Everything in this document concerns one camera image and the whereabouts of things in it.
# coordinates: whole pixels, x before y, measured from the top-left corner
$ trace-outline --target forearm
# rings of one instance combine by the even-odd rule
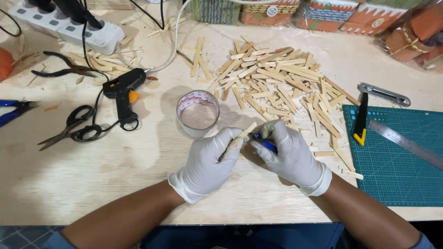
[[[319,196],[346,229],[368,248],[406,249],[419,240],[409,222],[336,174]]]
[[[61,233],[79,249],[130,248],[184,202],[164,180],[87,214]]]

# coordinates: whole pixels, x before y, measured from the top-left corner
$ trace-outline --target latex glove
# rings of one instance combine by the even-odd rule
[[[319,196],[326,192],[332,179],[331,170],[315,160],[300,132],[284,125],[282,120],[264,123],[261,137],[272,136],[278,155],[256,141],[251,145],[268,168],[280,177],[300,186],[306,196]]]
[[[228,180],[237,162],[243,139],[236,137],[242,131],[225,127],[215,136],[194,140],[186,166],[169,176],[169,185],[191,204],[218,189]]]

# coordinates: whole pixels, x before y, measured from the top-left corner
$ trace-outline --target yellow box cutter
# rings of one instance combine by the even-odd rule
[[[360,108],[358,109],[357,121],[354,127],[354,138],[361,145],[365,145],[366,117],[368,116],[368,93],[363,93]]]

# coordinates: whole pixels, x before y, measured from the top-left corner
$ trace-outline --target black cable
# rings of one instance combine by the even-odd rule
[[[10,15],[10,14],[8,14],[8,13],[6,13],[4,10],[2,10],[2,9],[0,9],[0,11],[1,12],[3,12],[5,15],[7,15],[9,18],[11,18],[11,20],[12,21],[14,21],[14,23],[17,25],[17,27],[19,28],[19,33],[18,34],[12,34],[12,33],[10,33],[10,32],[8,32],[6,29],[4,29],[2,26],[0,26],[0,29],[1,30],[3,30],[4,32],[6,32],[6,34],[8,34],[8,35],[12,35],[12,36],[14,36],[14,37],[19,37],[19,36],[21,36],[22,35],[22,28],[20,27],[20,25],[19,25],[19,23]]]
[[[158,26],[161,30],[165,29],[165,18],[163,18],[163,0],[160,0],[160,16],[162,19],[162,25],[160,26],[159,22],[152,17],[149,13],[147,13],[144,9],[142,9],[138,4],[136,4],[133,0],[129,0],[131,3],[133,3],[137,8],[139,8],[143,13],[145,13],[147,16],[149,16]]]
[[[82,4],[82,1],[80,0],[80,5],[82,6],[82,8],[84,8],[86,15],[88,15],[88,14],[90,15],[90,12],[88,11],[88,5],[87,5],[87,3],[86,3],[86,0],[83,0],[83,3],[84,3],[84,4]],[[102,72],[100,72],[100,71],[94,69],[94,68],[91,67],[91,65],[89,64],[88,56],[87,56],[87,54],[86,54],[86,41],[85,41],[85,32],[86,32],[86,26],[87,26],[87,25],[88,25],[88,21],[83,25],[83,31],[82,31],[83,55],[84,55],[84,57],[85,57],[86,64],[87,64],[88,67],[89,67],[90,69],[92,69],[94,72],[97,72],[97,73],[102,74],[103,76],[105,76],[105,77],[106,77],[106,83],[109,83],[109,78],[108,78],[108,76],[107,76],[106,74],[104,74],[104,73],[102,73]],[[99,101],[99,99],[100,99],[100,95],[101,95],[102,92],[103,92],[103,88],[100,90],[100,92],[99,92],[98,95],[97,95],[97,98],[95,99],[94,113],[93,113],[93,115],[92,115],[92,124],[93,124],[93,125],[95,125],[95,118],[96,118],[96,116],[97,116],[97,109],[98,109],[98,101]],[[138,125],[139,125],[139,121],[138,121],[138,119],[137,119],[136,121],[137,121],[137,124],[136,124],[135,128],[134,128],[134,129],[131,129],[131,130],[127,130],[127,129],[125,129],[125,128],[123,127],[123,124],[121,123],[121,121],[120,121],[120,120],[117,120],[114,124],[112,124],[112,125],[109,126],[108,128],[103,129],[102,132],[106,132],[106,131],[108,131],[108,130],[114,128],[114,126],[116,126],[118,123],[120,123],[120,127],[121,127],[123,130],[128,131],[128,132],[131,132],[131,131],[134,131],[135,129],[137,129],[137,127],[138,127]]]

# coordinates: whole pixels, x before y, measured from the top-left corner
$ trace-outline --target white cable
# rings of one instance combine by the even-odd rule
[[[179,11],[179,15],[177,16],[177,20],[176,20],[176,22],[175,22],[175,39],[174,39],[175,41],[173,41],[173,42],[174,42],[174,50],[172,51],[172,53],[171,53],[169,59],[168,59],[165,63],[163,63],[162,65],[160,65],[159,67],[155,67],[155,68],[151,69],[150,72],[157,72],[157,71],[160,71],[160,70],[164,69],[165,67],[167,67],[167,66],[168,66],[168,65],[174,60],[175,56],[177,55],[177,44],[178,44],[177,40],[178,40],[178,37],[179,37],[179,21],[180,21],[180,16],[182,15],[182,13],[183,13],[183,11],[185,10],[186,6],[187,6],[191,1],[195,1],[195,0],[187,0],[187,1],[183,4],[182,8],[181,8],[180,11]],[[278,2],[278,1],[281,1],[281,0],[266,0],[266,1],[228,0],[228,1],[231,1],[231,2],[234,2],[234,3],[237,3],[237,4],[258,5],[258,4],[272,4],[272,3],[275,3],[275,2]],[[128,65],[128,66],[131,67],[131,68],[136,68],[135,66],[131,65],[128,61],[126,61],[126,60],[123,58],[123,56],[121,55],[121,52],[120,52],[120,43],[117,44],[117,53],[118,53],[118,55],[120,56],[120,59],[121,59],[126,65]]]

